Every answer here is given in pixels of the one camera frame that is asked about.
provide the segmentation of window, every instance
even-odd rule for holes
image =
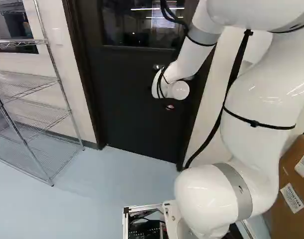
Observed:
[[[160,0],[102,0],[104,44],[175,48],[182,36],[179,24],[167,21]],[[184,17],[184,0],[167,0],[172,12]]]
[[[23,0],[0,0],[0,39],[33,39]],[[35,45],[0,49],[0,52],[38,54]]]

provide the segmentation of gray band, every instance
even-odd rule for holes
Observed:
[[[270,32],[277,33],[277,32],[288,31],[288,30],[291,30],[291,29],[298,28],[301,25],[304,25],[304,13],[302,15],[300,15],[297,19],[288,23],[287,25],[279,27],[277,29],[273,29]]]
[[[195,27],[193,24],[191,24],[190,30],[188,32],[188,37],[203,45],[213,45],[217,43],[220,34],[213,34],[202,31]]]
[[[238,203],[237,220],[249,218],[252,214],[252,198],[245,180],[243,180],[240,174],[229,164],[215,163],[213,165],[226,176],[235,192]]]

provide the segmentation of cardboard box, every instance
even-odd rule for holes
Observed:
[[[280,159],[279,188],[285,196],[279,192],[274,205],[264,214],[272,239],[304,239],[304,177],[295,171],[303,156],[304,135],[300,135]]]

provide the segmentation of wire shelving unit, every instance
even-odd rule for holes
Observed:
[[[79,130],[65,94],[37,0],[34,0],[44,39],[0,40],[0,49],[46,45],[56,77],[0,71],[0,161],[51,186],[52,179],[84,150]],[[28,95],[58,85],[66,108],[27,100]],[[71,124],[77,140],[53,128]]]

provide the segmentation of baseboard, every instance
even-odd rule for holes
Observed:
[[[17,121],[15,122],[15,124],[16,125],[22,125],[22,126],[25,126],[25,127],[31,127],[28,124],[20,123],[20,122],[17,122]],[[56,133],[56,132],[49,131],[49,130],[44,131],[43,134],[53,135],[53,136],[65,138],[65,139],[68,139],[68,140],[72,140],[72,141],[75,141],[75,142],[79,142],[78,138],[67,136],[67,135],[61,134],[61,133]],[[84,145],[84,147],[88,147],[88,148],[93,148],[93,149],[99,150],[99,147],[98,147],[98,145],[96,143],[93,143],[93,142],[86,141],[86,140],[82,139],[82,144]]]

